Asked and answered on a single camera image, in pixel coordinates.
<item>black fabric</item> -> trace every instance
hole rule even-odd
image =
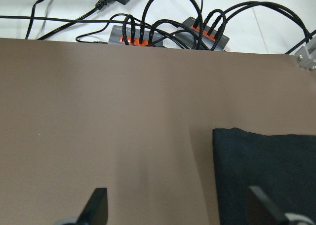
[[[284,212],[316,222],[316,136],[213,130],[221,225],[247,225],[248,186],[260,186]]]

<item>brown surface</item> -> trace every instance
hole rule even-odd
[[[316,134],[316,73],[286,55],[0,39],[0,224],[217,225],[213,128]]]

